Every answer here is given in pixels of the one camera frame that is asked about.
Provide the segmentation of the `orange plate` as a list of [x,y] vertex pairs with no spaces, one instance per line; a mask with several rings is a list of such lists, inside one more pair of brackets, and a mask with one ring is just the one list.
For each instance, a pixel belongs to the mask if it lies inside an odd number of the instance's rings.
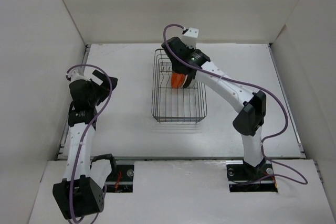
[[171,87],[175,89],[182,88],[186,79],[186,75],[173,72],[171,75]]

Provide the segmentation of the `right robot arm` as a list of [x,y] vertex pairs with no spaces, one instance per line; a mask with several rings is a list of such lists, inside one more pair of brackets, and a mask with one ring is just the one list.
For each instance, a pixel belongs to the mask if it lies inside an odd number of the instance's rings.
[[262,125],[266,115],[265,93],[252,92],[235,82],[227,81],[226,74],[209,56],[199,49],[188,48],[178,37],[169,39],[161,47],[175,73],[184,74],[211,88],[237,112],[233,127],[243,142],[243,173],[246,180],[256,179],[265,163],[261,151]]

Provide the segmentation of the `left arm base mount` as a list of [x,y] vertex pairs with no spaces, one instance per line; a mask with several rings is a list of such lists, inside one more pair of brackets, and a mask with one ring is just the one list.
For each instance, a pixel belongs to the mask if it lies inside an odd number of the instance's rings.
[[106,179],[107,193],[132,193],[134,162],[118,161],[117,170]]

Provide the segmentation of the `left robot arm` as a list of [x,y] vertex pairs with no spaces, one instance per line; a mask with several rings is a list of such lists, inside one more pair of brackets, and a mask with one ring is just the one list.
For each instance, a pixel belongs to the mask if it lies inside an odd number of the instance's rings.
[[77,70],[67,74],[72,97],[68,112],[69,153],[62,180],[53,185],[52,194],[69,223],[81,223],[85,216],[97,216],[103,211],[105,182],[118,172],[112,154],[91,156],[97,119],[102,112],[97,107],[107,106],[118,80],[101,70],[92,74],[100,84]]

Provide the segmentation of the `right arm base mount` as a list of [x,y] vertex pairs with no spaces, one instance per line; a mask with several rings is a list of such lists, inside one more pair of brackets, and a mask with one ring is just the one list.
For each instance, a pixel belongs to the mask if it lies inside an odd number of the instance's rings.
[[248,167],[244,163],[227,163],[227,179],[231,193],[277,193],[278,188],[270,162],[261,167]]

